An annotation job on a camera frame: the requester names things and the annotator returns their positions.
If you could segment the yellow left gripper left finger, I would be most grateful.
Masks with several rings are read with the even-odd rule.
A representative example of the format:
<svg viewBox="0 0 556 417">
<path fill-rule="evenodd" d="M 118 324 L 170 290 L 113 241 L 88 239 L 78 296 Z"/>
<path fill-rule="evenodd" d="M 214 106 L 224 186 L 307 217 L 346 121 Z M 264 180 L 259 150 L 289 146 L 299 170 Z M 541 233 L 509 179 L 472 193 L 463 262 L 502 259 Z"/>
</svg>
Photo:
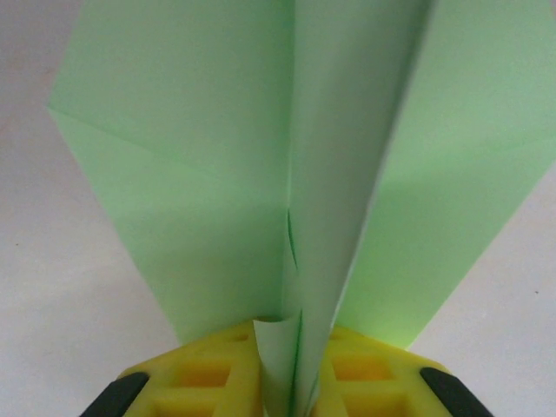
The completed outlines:
<svg viewBox="0 0 556 417">
<path fill-rule="evenodd" d="M 192 341 L 123 371 L 88 416 L 263 416 L 252 321 Z"/>
</svg>

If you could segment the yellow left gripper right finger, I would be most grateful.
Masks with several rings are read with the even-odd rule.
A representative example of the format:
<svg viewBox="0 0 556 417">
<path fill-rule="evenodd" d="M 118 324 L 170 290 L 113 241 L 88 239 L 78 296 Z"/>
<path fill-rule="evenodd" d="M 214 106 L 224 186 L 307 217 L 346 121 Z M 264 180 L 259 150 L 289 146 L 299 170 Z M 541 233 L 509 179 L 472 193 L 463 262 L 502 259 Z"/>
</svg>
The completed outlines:
<svg viewBox="0 0 556 417">
<path fill-rule="evenodd" d="M 368 338 L 332 331 L 312 416 L 476 416 L 477 397 L 436 361 Z"/>
</svg>

